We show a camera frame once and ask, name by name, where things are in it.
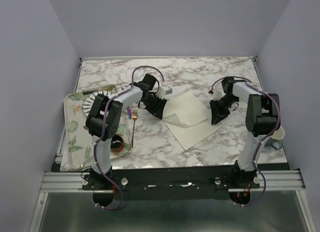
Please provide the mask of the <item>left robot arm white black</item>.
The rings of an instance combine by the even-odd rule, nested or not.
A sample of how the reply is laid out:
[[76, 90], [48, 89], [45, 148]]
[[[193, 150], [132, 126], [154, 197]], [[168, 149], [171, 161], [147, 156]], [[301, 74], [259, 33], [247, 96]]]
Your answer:
[[85, 126], [94, 142], [92, 169], [97, 172], [93, 182], [99, 189], [110, 186], [111, 177], [107, 174], [111, 169], [111, 142], [116, 135], [123, 109], [134, 103], [142, 102], [144, 108], [158, 119], [163, 118], [163, 112], [167, 103], [166, 99], [158, 97], [152, 91], [158, 80], [146, 74], [142, 81], [133, 82], [125, 90], [111, 96], [99, 94], [96, 96]]

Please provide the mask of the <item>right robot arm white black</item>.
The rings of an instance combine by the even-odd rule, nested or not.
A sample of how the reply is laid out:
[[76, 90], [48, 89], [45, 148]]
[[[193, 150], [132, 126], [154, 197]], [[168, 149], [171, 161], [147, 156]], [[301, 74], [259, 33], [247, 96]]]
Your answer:
[[247, 104], [245, 126], [248, 136], [235, 163], [238, 171], [230, 175], [231, 184], [237, 188], [247, 184], [248, 176], [245, 172], [257, 170], [257, 161], [265, 141], [281, 125], [279, 96], [259, 90], [250, 83], [251, 80], [243, 77], [224, 77], [215, 81], [208, 92], [213, 95], [209, 102], [212, 125], [226, 119], [233, 104], [240, 100]]

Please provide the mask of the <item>white cloth napkin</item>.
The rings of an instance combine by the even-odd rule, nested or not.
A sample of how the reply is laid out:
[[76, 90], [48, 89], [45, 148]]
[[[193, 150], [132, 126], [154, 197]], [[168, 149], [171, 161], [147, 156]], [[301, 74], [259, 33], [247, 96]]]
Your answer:
[[221, 128], [211, 124], [211, 111], [192, 91], [169, 99], [162, 121], [184, 150], [188, 150]]

